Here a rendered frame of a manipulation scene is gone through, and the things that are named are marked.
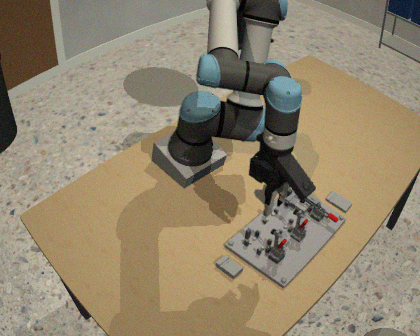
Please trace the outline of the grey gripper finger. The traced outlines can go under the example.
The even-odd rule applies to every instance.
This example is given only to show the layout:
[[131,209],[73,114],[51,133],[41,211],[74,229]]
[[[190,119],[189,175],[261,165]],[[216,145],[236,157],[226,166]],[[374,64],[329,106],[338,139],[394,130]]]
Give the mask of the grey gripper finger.
[[290,187],[290,185],[286,182],[281,187],[279,187],[278,189],[276,189],[276,191],[279,194],[279,198],[278,198],[278,202],[277,202],[277,206],[278,207],[284,202],[284,199],[285,199],[286,194],[287,194],[287,192],[289,190],[289,187]]
[[274,200],[277,196],[277,191],[274,187],[275,180],[268,185],[265,184],[263,189],[256,189],[255,196],[264,204],[265,216],[268,217],[273,212]]

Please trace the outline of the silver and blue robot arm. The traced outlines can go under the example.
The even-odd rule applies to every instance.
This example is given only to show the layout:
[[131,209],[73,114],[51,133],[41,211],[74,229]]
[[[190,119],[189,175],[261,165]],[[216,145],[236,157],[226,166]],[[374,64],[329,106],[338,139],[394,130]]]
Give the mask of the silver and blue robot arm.
[[[208,55],[199,58],[196,81],[235,91],[226,102],[208,91],[196,91],[184,98],[177,130],[169,139],[171,157],[185,166],[200,166],[212,156],[212,137],[255,142],[263,131],[263,140],[270,148],[293,147],[302,87],[283,63],[267,61],[273,29],[287,15],[287,0],[207,0],[207,8]],[[236,10],[243,12],[246,22],[240,59]],[[278,156],[273,163],[300,200],[315,191],[291,153]]]

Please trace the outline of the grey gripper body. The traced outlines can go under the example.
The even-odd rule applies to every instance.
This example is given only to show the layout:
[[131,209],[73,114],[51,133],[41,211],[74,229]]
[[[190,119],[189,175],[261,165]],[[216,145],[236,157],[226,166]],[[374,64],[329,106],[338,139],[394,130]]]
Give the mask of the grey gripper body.
[[293,151],[294,146],[287,150],[272,149],[264,142],[263,132],[258,134],[256,138],[256,140],[260,142],[261,150],[259,150],[250,159],[249,176],[253,177],[259,183],[264,182],[267,185],[274,179],[276,180],[274,187],[278,189],[286,182],[286,180],[278,171],[273,161],[278,156],[285,156],[290,154]]

